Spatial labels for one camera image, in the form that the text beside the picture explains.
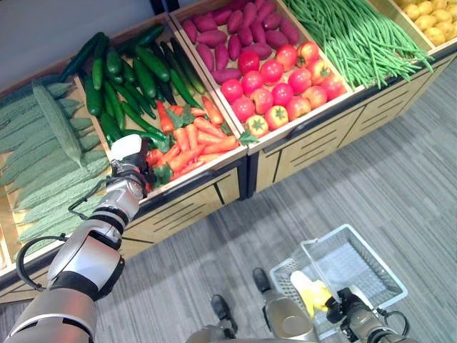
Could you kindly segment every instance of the sweet potato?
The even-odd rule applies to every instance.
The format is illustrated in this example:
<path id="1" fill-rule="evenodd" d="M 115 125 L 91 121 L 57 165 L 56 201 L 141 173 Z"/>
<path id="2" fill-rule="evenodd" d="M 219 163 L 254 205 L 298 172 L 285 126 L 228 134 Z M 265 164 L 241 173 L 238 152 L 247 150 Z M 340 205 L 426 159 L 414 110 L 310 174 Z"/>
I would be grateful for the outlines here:
<path id="1" fill-rule="evenodd" d="M 238 37 L 240 37 L 241 45 L 249 46 L 252 44 L 253 37 L 250 28 L 246 27 L 240 29 L 240 31 L 238 31 Z"/>
<path id="2" fill-rule="evenodd" d="M 225 44 L 219 44 L 214 49 L 214 56 L 216 57 L 216 70 L 225 69 L 229 64 L 229 51 Z"/>
<path id="3" fill-rule="evenodd" d="M 194 19 L 194 23 L 197 30 L 199 30 L 201 33 L 217 30 L 217 24 L 214 19 L 208 18 L 207 16 L 201 16 L 197 19 Z"/>
<path id="4" fill-rule="evenodd" d="M 238 35 L 230 36 L 228 40 L 228 55 L 232 61 L 236 61 L 241 53 L 241 41 Z"/>
<path id="5" fill-rule="evenodd" d="M 214 58 L 211 49 L 206 44 L 200 43 L 199 45 L 197 45 L 196 50 L 199 53 L 201 59 L 203 59 L 206 68 L 208 68 L 209 71 L 213 71 Z"/>
<path id="6" fill-rule="evenodd" d="M 237 79 L 241 78 L 241 72 L 237 68 L 225 68 L 219 69 L 211 72 L 214 80 L 218 84 L 223 84 L 225 81 L 229 79 Z"/>
<path id="7" fill-rule="evenodd" d="M 287 40 L 291 45 L 296 45 L 300 40 L 300 32 L 298 32 L 298 29 L 293 25 L 292 21 L 286 18 L 283 18 L 281 21 L 279 31 L 287 37 Z"/>
<path id="8" fill-rule="evenodd" d="M 183 23 L 183 29 L 187 34 L 187 37 L 191 40 L 192 43 L 197 41 L 197 28 L 195 27 L 194 23 L 187 19 Z"/>
<path id="9" fill-rule="evenodd" d="M 204 43 L 210 48 L 215 48 L 219 44 L 225 43 L 227 34 L 219 30 L 207 31 L 197 37 L 198 43 Z"/>
<path id="10" fill-rule="evenodd" d="M 227 21 L 227 31 L 230 34 L 234 34 L 238 31 L 241 24 L 243 23 L 243 12 L 239 9 L 233 11 Z"/>
<path id="11" fill-rule="evenodd" d="M 287 37 L 280 31 L 268 30 L 265 37 L 266 43 L 276 50 L 288 43 Z"/>
<path id="12" fill-rule="evenodd" d="M 277 28 L 279 28 L 279 24 L 282 20 L 283 16 L 280 15 L 278 12 L 270 13 L 263 20 L 263 28 L 265 30 L 276 30 Z"/>
<path id="13" fill-rule="evenodd" d="M 272 1 L 265 1 L 262 7 L 257 12 L 257 20 L 263 21 L 266 16 L 275 12 L 276 4 Z"/>
<path id="14" fill-rule="evenodd" d="M 257 7 L 252 2 L 248 2 L 243 9 L 243 22 L 241 29 L 247 29 L 250 27 L 257 15 Z"/>
<path id="15" fill-rule="evenodd" d="M 266 43 L 265 31 L 263 30 L 262 23 L 255 20 L 251 24 L 252 38 L 256 43 Z"/>
<path id="16" fill-rule="evenodd" d="M 220 25 L 225 25 L 227 24 L 227 21 L 229 21 L 230 15 L 231 15 L 232 10 L 227 9 L 226 7 L 222 9 L 217 9 L 213 11 L 213 19 L 216 22 L 216 24 Z"/>
<path id="17" fill-rule="evenodd" d="M 261 60 L 267 59 L 271 55 L 271 47 L 265 43 L 255 43 L 243 48 L 242 51 L 254 51 Z"/>

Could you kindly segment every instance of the carrot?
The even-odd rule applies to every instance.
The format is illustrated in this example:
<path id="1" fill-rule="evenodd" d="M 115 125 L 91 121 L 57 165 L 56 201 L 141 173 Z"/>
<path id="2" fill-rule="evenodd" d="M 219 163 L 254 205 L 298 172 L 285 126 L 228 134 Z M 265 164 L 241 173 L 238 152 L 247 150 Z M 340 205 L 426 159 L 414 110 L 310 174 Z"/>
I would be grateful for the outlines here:
<path id="1" fill-rule="evenodd" d="M 206 111 L 208 112 L 209 119 L 211 123 L 214 125 L 222 125 L 224 122 L 224 118 L 222 117 L 222 113 L 217 109 L 217 107 L 208 99 L 206 96 L 202 96 L 201 99 L 205 105 Z"/>
<path id="2" fill-rule="evenodd" d="M 205 163 L 209 163 L 209 162 L 213 161 L 214 159 L 217 159 L 218 157 L 220 157 L 222 155 L 223 155 L 222 153 L 200 155 L 199 156 L 199 161 L 203 161 Z"/>
<path id="3" fill-rule="evenodd" d="M 166 154 L 164 154 L 164 156 L 161 159 L 159 159 L 159 162 L 157 163 L 157 165 L 163 166 L 165 163 L 171 161 L 176 156 L 178 156 L 180 152 L 181 152 L 181 148 L 179 147 L 179 145 L 174 144 L 173 147 L 170 150 L 168 150 L 168 152 Z"/>
<path id="4" fill-rule="evenodd" d="M 193 170 L 199 168 L 200 166 L 203 166 L 204 164 L 205 164 L 205 162 L 203 162 L 203 161 L 197 161 L 197 162 L 190 163 L 187 166 L 185 166 L 183 168 L 183 170 L 181 170 L 180 172 L 173 173 L 173 176 L 170 178 L 170 181 L 176 180 L 179 177 L 182 177 L 183 175 L 188 174 L 188 173 L 192 172 Z"/>
<path id="5" fill-rule="evenodd" d="M 222 141 L 222 138 L 213 136 L 212 134 L 207 134 L 206 132 L 199 131 L 197 133 L 197 142 L 203 145 L 212 145 Z"/>
<path id="6" fill-rule="evenodd" d="M 164 157 L 164 154 L 160 150 L 158 150 L 158 149 L 149 150 L 148 154 L 146 155 L 146 162 L 148 162 L 149 166 L 153 166 L 162 157 Z"/>
<path id="7" fill-rule="evenodd" d="M 189 147 L 195 149 L 199 143 L 197 142 L 197 128 L 193 124 L 186 126 L 187 138 L 189 138 Z"/>
<path id="8" fill-rule="evenodd" d="M 169 161 L 169 166 L 173 173 L 178 173 L 193 159 L 196 159 L 201 155 L 201 152 L 205 149 L 204 145 L 199 145 L 195 149 L 184 151 L 174 159 Z"/>
<path id="9" fill-rule="evenodd" d="M 180 127 L 179 129 L 174 130 L 173 137 L 176 139 L 176 143 L 178 143 L 182 152 L 185 152 L 190 149 L 189 138 L 187 137 L 185 129 Z"/>
<path id="10" fill-rule="evenodd" d="M 227 138 L 227 135 L 223 133 L 220 128 L 214 126 L 204 118 L 195 118 L 194 125 L 197 127 L 197 129 L 206 132 L 207 134 L 212 134 L 213 136 L 219 138 Z"/>
<path id="11" fill-rule="evenodd" d="M 157 111 L 159 112 L 160 127 L 162 128 L 163 132 L 168 134 L 169 132 L 172 132 L 174 129 L 173 122 L 166 113 L 165 106 L 164 104 L 162 104 L 160 100 L 156 100 L 156 105 Z"/>
<path id="12" fill-rule="evenodd" d="M 203 154 L 215 154 L 216 152 L 230 151 L 238 147 L 238 142 L 236 141 L 235 136 L 229 136 L 219 143 L 208 145 Z"/>

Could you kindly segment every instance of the vegetable display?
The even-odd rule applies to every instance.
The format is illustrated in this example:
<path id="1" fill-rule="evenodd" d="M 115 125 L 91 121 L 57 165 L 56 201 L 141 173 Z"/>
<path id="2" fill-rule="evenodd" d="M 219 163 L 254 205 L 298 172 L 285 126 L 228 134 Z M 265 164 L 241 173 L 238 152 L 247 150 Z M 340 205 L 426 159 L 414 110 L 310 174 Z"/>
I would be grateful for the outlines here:
<path id="1" fill-rule="evenodd" d="M 386 79 L 411 74 L 425 64 L 425 51 L 390 19 L 366 0 L 285 0 L 284 3 L 306 27 L 326 56 L 354 88 L 378 88 Z"/>

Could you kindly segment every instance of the gray carpet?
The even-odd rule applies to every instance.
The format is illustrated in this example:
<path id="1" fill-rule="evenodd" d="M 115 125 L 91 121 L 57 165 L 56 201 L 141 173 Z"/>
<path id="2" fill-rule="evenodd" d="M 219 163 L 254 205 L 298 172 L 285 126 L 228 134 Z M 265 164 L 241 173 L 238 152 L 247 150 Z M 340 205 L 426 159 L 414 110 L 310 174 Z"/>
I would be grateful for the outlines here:
<path id="1" fill-rule="evenodd" d="M 456 76 L 454 62 L 405 116 L 130 260 L 99 302 L 97 342 L 185 342 L 215 322 L 215 292 L 233 307 L 239 337 L 270 337 L 251 270 L 344 223 L 408 288 L 393 308 L 407 314 L 411 336 L 455 342 Z M 0 308 L 0 338 L 24 307 Z"/>

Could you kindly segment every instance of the yellow object in basket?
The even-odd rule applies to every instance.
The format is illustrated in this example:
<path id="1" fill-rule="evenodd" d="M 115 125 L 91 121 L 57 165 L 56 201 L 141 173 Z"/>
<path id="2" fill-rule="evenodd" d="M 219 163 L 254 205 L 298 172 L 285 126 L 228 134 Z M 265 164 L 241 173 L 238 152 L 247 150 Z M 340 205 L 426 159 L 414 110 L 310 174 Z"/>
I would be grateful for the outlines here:
<path id="1" fill-rule="evenodd" d="M 417 8 L 419 9 L 419 13 L 421 13 L 421 16 L 426 16 L 433 12 L 433 4 L 431 3 L 431 1 L 421 2 L 417 5 Z"/>
<path id="2" fill-rule="evenodd" d="M 421 31 L 425 31 L 430 27 L 435 26 L 436 18 L 434 16 L 420 16 L 414 22 Z"/>
<path id="3" fill-rule="evenodd" d="M 408 6 L 403 8 L 403 11 L 409 17 L 409 19 L 413 21 L 421 15 L 421 13 L 419 12 L 419 8 L 415 4 L 409 4 Z"/>
<path id="4" fill-rule="evenodd" d="M 303 272 L 295 271 L 291 275 L 291 283 L 300 294 L 310 318 L 314 317 L 314 309 L 327 311 L 326 302 L 331 293 L 321 280 L 313 282 Z"/>
<path id="5" fill-rule="evenodd" d="M 447 0 L 431 0 L 433 4 L 433 9 L 445 9 L 448 6 Z"/>
<path id="6" fill-rule="evenodd" d="M 437 9 L 431 15 L 436 18 L 436 21 L 438 23 L 441 23 L 441 22 L 452 23 L 452 14 L 445 11 L 444 9 Z"/>
<path id="7" fill-rule="evenodd" d="M 429 27 L 427 30 L 425 30 L 424 34 L 435 46 L 446 43 L 444 33 L 436 27 Z"/>
<path id="8" fill-rule="evenodd" d="M 449 12 L 452 16 L 452 21 L 457 21 L 457 4 L 448 5 L 446 11 Z"/>

